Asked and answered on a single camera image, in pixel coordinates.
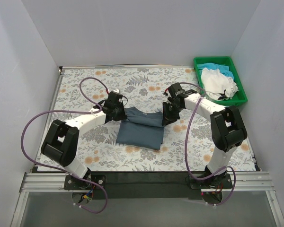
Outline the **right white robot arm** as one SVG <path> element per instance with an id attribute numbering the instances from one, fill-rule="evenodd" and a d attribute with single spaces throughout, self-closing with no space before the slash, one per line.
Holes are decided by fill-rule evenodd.
<path id="1" fill-rule="evenodd" d="M 215 147 L 212 158 L 200 177 L 193 175 L 189 168 L 187 146 L 190 130 L 186 131 L 184 156 L 186 169 L 192 179 L 201 181 L 210 188 L 217 187 L 226 177 L 228 163 L 234 151 L 248 135 L 240 111 L 234 105 L 223 106 L 212 102 L 193 89 L 184 90 L 180 83 L 170 85 L 165 89 L 164 95 L 167 96 L 167 101 L 162 104 L 163 126 L 179 120 L 179 114 L 184 109 L 191 110 L 192 117 L 199 114 L 210 121 Z"/>

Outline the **dark blue-grey t-shirt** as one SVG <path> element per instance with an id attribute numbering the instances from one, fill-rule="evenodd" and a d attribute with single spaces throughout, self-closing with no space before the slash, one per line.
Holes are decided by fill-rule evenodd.
<path id="1" fill-rule="evenodd" d="M 164 139 L 163 113 L 145 113 L 135 107 L 125 109 L 116 143 L 159 150 Z"/>

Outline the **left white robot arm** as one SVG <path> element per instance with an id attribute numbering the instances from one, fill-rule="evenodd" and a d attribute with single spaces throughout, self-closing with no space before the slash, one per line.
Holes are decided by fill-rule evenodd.
<path id="1" fill-rule="evenodd" d="M 89 112 L 66 121 L 54 120 L 49 127 L 41 153 L 75 175 L 75 184 L 81 189 L 91 185 L 91 177 L 90 170 L 77 158 L 79 137 L 110 121 L 125 120 L 123 98 L 118 90 L 113 90 Z"/>

